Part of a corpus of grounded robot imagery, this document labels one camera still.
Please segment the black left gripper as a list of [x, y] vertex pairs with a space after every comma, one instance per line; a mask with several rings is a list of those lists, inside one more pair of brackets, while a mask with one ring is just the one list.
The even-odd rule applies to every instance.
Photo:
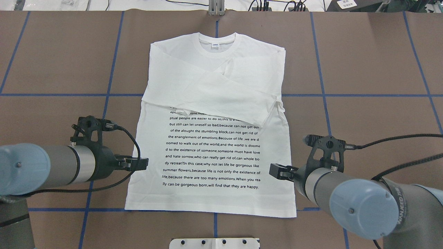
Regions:
[[127, 155], [116, 155], [106, 146], [96, 145], [91, 147], [95, 158], [95, 169], [91, 181], [104, 179], [116, 170], [128, 172], [146, 170], [148, 158], [130, 157]]

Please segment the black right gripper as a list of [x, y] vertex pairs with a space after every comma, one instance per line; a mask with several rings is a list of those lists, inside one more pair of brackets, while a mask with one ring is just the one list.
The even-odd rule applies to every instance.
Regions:
[[269, 174], [279, 180], [294, 181], [297, 191], [311, 202], [317, 204], [315, 199], [315, 187], [319, 176], [315, 173], [318, 166], [305, 165], [301, 168], [291, 165], [281, 165], [277, 163], [270, 164]]

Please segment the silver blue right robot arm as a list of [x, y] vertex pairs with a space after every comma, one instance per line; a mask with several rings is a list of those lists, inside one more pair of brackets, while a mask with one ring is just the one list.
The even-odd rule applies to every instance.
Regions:
[[364, 239], [383, 240], [385, 249], [441, 249], [442, 190], [379, 182], [318, 168], [302, 178], [302, 169], [270, 165], [270, 175], [294, 183], [297, 190], [344, 229]]

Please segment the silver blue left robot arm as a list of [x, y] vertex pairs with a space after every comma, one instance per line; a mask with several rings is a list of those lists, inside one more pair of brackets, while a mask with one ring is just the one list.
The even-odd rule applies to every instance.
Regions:
[[108, 177], [114, 170], [145, 170], [147, 158], [115, 155], [109, 148], [1, 146], [1, 248], [34, 249], [27, 197], [57, 187]]

